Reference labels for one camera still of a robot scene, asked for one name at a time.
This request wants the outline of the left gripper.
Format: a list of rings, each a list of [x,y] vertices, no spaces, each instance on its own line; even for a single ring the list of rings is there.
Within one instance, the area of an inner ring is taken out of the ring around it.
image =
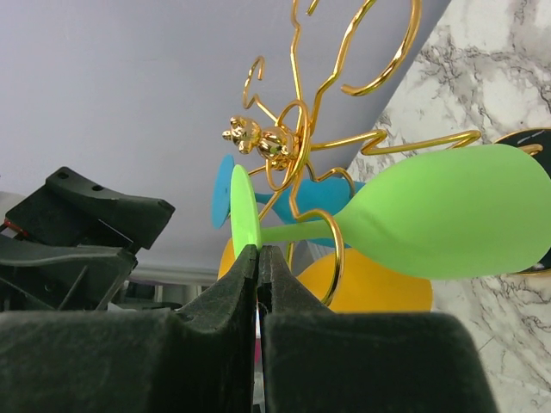
[[[175,208],[63,166],[1,224],[2,311],[104,311]]]

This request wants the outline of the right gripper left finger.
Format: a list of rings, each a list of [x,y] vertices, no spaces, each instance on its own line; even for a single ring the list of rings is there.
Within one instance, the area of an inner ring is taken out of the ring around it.
[[[4,412],[249,412],[258,251],[179,311],[1,316]]]

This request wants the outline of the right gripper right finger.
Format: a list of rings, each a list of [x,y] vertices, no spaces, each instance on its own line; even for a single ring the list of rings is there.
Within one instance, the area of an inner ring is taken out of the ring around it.
[[[472,337],[449,314],[337,314],[275,246],[260,250],[257,294],[269,412],[498,408]]]

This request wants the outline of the green wine glass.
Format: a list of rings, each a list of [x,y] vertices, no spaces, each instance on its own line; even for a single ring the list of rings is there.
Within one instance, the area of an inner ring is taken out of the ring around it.
[[[426,152],[366,183],[333,216],[341,240],[433,280],[515,273],[550,247],[550,179],[508,145]]]

